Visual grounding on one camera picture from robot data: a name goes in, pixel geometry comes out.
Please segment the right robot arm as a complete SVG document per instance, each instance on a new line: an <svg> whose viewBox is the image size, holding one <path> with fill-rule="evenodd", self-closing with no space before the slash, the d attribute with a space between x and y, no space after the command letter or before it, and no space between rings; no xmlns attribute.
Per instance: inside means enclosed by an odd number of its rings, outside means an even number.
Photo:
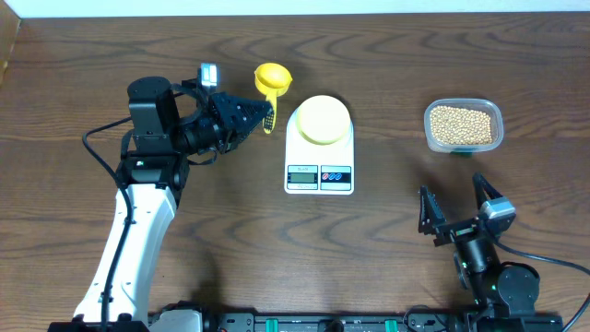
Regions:
<svg viewBox="0 0 590 332"><path fill-rule="evenodd" d="M477 213L454 223L446 220L435 194L421 186L418 232L432 235L435 246L455 247L457 275L478 307L499 318L533 315L540 276L529 265L502 262L496 252L495 242L515 220L515 207L482 174L474 174L472 182Z"/></svg>

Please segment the yellow measuring scoop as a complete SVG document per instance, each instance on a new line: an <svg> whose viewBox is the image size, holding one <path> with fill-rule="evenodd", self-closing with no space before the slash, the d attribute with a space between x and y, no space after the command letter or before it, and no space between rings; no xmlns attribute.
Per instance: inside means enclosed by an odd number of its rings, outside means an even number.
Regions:
<svg viewBox="0 0 590 332"><path fill-rule="evenodd" d="M273 132L276 125L277 98L289 90L291 82L292 76L288 69L277 63L261 64L254 71L254 84L272 107L271 113L263 120L263 129L268 135Z"/></svg>

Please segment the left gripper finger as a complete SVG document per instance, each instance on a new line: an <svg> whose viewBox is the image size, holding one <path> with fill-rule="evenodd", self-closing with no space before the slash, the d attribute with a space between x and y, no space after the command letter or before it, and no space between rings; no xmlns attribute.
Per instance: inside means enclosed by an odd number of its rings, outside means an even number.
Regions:
<svg viewBox="0 0 590 332"><path fill-rule="evenodd" d="M235 128L231 130L230 150L235 150L264 119L263 115L240 119Z"/></svg>
<svg viewBox="0 0 590 332"><path fill-rule="evenodd" d="M231 121L262 121L271 111L269 101L250 100L227 95L225 116Z"/></svg>

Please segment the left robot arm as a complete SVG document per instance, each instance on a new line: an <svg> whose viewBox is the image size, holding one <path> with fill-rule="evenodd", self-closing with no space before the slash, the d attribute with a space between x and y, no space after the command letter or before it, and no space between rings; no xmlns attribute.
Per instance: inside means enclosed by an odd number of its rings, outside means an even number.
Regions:
<svg viewBox="0 0 590 332"><path fill-rule="evenodd" d="M236 149L274 110L217 92L202 77L172 84L142 77L127 88L129 121L120 163L107 172L117 187L112 228L91 286L68 322L52 331L218 331L218 317L188 302L148 312L164 236L180 205L194 154Z"/></svg>

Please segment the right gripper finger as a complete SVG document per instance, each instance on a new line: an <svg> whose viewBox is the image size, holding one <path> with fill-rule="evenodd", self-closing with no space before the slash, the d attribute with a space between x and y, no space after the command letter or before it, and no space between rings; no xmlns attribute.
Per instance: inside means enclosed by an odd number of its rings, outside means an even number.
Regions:
<svg viewBox="0 0 590 332"><path fill-rule="evenodd" d="M502 197L502 194L497 191L480 172L476 172L473 175L472 182L475 189L478 208L481 208L483 204L489 200Z"/></svg>
<svg viewBox="0 0 590 332"><path fill-rule="evenodd" d="M420 212L419 212L419 233L435 234L439 226L446 223L446 218L438 206L435 195L430 192L426 185L419 189Z"/></svg>

